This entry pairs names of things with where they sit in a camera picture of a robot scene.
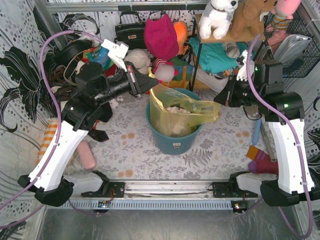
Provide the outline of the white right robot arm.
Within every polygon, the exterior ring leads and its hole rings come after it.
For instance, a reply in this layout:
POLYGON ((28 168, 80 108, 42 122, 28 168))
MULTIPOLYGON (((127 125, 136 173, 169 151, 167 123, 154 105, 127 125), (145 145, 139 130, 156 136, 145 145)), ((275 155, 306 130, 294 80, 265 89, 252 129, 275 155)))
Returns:
POLYGON ((271 207, 288 207, 306 201, 304 186, 311 201, 320 198, 308 169, 304 146, 304 105, 296 92, 285 92, 282 79, 283 65, 275 60, 262 60, 250 64, 253 86, 259 96, 283 114, 289 123, 269 110, 253 94, 248 82, 247 69, 242 66, 231 76, 214 101, 231 108, 257 105, 259 113, 271 130, 277 156, 277 179, 243 173, 237 176, 240 189, 261 195, 271 207))

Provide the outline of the yellow trash bag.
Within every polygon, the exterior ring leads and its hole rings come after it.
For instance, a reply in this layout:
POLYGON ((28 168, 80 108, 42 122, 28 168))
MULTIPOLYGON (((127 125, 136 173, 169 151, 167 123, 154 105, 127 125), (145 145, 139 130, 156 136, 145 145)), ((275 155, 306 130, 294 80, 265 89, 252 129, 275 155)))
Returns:
POLYGON ((173 80, 177 71, 169 64, 161 64, 155 71, 149 67, 148 75, 155 79, 164 70, 169 71, 170 81, 161 78, 149 92, 146 117, 151 127, 166 137, 177 138, 193 134, 202 124, 216 122, 220 104, 197 100, 189 96, 189 90, 182 92, 186 85, 186 70, 182 71, 180 81, 173 80))

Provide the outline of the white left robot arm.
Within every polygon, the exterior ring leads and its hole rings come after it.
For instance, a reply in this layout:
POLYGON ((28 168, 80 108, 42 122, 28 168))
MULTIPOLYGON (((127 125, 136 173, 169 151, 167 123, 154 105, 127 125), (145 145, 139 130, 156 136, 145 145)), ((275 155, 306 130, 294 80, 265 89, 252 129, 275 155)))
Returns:
POLYGON ((104 115, 106 103, 125 93, 140 97, 159 83, 128 61, 113 77, 105 75, 101 64, 86 63, 75 81, 77 94, 58 111, 58 126, 42 159, 30 174, 17 181, 40 203, 53 207, 62 206, 73 195, 103 197, 110 193, 110 180, 105 174, 93 170, 86 175, 64 176, 65 168, 80 142, 104 115))

